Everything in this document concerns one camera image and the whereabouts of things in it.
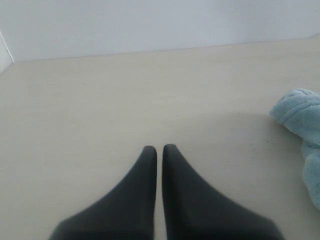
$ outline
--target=beige floor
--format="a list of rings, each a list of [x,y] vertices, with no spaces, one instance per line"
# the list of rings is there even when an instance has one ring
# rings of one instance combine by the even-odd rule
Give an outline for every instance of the beige floor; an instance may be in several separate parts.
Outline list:
[[[178,145],[221,192],[319,240],[298,137],[268,115],[320,93],[320,40],[17,63],[0,76],[0,239],[44,240],[108,192],[145,145]],[[165,239],[161,186],[155,239]]]

